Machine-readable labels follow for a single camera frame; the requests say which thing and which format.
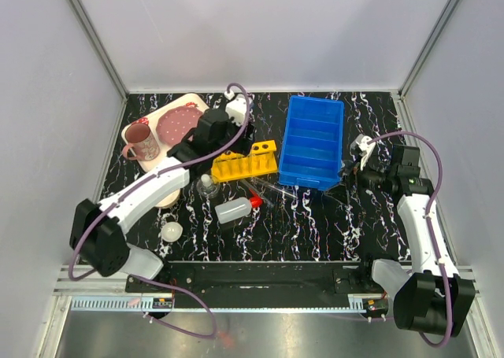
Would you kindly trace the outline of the yellow test tube rack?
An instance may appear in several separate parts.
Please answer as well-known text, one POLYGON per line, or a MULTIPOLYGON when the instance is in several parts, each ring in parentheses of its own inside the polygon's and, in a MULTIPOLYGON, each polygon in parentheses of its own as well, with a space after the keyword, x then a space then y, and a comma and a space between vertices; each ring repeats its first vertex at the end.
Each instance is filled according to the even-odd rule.
POLYGON ((277 173, 276 143, 256 142, 248 156, 226 151, 213 161, 210 172, 219 183, 277 173))

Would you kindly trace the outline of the clear test tube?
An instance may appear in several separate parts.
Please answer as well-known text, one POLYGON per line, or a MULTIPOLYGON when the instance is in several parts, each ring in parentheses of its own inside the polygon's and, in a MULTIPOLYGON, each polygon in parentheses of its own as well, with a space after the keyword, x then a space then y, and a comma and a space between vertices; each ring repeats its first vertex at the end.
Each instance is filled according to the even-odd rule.
POLYGON ((261 186, 266 186, 267 188, 269 188, 270 190, 274 190, 276 191, 277 193, 279 194, 282 194, 284 197, 289 197, 290 199, 293 199, 293 200, 296 200, 298 197, 296 194, 293 194, 292 192, 289 192, 277 185, 274 185, 268 181, 265 181, 261 178, 258 178, 258 177, 253 177, 252 178, 252 181, 261 185, 261 186))
POLYGON ((265 196, 259 193, 259 190, 245 179, 240 179, 239 182, 244 185, 252 194, 250 203, 253 208, 259 208, 261 205, 266 205, 268 208, 273 208, 274 204, 265 196))

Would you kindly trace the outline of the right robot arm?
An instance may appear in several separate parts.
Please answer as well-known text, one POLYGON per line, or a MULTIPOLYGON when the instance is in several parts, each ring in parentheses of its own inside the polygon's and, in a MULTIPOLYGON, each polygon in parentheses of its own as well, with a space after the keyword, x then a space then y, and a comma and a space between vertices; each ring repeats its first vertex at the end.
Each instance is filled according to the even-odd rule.
POLYGON ((392 198, 406 231, 412 258, 407 271, 386 253, 367 252, 355 281, 367 292, 381 288, 393 305, 394 321, 401 330, 443 341, 455 338, 476 296, 472 281, 463 279, 443 242, 436 214, 435 188, 421 177, 420 150, 395 145, 390 164, 380 169, 372 162, 376 147, 367 135, 350 145, 357 154, 341 171, 346 187, 358 191, 383 191, 392 198))

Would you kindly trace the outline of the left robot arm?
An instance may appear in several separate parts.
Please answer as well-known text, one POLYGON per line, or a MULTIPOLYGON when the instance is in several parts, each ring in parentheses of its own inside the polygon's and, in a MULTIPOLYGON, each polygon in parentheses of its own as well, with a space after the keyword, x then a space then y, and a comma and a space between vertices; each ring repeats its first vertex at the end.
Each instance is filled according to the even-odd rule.
POLYGON ((231 109, 208 109, 183 140, 166 157, 122 191, 94 203, 89 199, 76 206, 70 246, 75 258, 82 257, 94 272, 109 277, 123 272, 143 277, 154 292, 164 290, 170 273, 162 259, 148 249, 127 242, 133 225, 171 193, 183 189, 208 173, 216 157, 227 151, 248 154, 255 128, 245 109, 243 122, 230 116, 231 109))

